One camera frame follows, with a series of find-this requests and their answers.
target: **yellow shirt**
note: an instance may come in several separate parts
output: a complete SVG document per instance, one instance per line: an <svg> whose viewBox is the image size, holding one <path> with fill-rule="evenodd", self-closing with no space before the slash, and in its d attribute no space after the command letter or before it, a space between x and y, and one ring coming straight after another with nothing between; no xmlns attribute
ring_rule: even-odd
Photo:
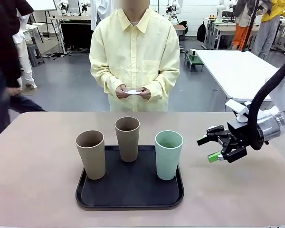
<svg viewBox="0 0 285 228"><path fill-rule="evenodd" d="M262 17L262 22L269 21L275 16L285 17L285 0L271 0L272 9L270 15L268 13L264 14Z"/></svg>
<svg viewBox="0 0 285 228"><path fill-rule="evenodd" d="M109 94L111 111L167 111L169 92L180 73L180 46L170 21L147 9L133 27L122 9L95 29L90 51L91 74ZM116 88L145 87L151 98L118 99Z"/></svg>

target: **tray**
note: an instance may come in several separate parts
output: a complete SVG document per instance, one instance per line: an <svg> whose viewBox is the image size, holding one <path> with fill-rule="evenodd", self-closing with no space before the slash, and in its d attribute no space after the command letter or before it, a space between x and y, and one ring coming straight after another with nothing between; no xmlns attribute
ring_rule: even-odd
<svg viewBox="0 0 285 228"><path fill-rule="evenodd" d="M138 158L123 162L118 146L105 147L106 174L91 180L83 170L76 190L80 206L88 209L171 209L184 196L180 169L172 180L156 174L155 146L139 146Z"/></svg>

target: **shirt pocket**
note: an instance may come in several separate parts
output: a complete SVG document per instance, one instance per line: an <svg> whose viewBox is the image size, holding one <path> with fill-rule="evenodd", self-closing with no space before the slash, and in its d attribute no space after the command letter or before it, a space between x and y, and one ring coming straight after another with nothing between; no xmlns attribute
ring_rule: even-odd
<svg viewBox="0 0 285 228"><path fill-rule="evenodd" d="M160 61L145 60L142 62L142 72L148 74L158 74Z"/></svg>

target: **brown cup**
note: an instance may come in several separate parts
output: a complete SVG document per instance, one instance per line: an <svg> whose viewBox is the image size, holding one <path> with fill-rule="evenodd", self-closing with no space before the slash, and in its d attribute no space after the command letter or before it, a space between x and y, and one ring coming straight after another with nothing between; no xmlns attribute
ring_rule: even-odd
<svg viewBox="0 0 285 228"><path fill-rule="evenodd" d="M99 131L86 131L76 138L76 146L88 178L97 180L105 175L105 138Z"/></svg>
<svg viewBox="0 0 285 228"><path fill-rule="evenodd" d="M120 157L125 162L137 159L139 127L139 120L134 117L123 117L115 123Z"/></svg>

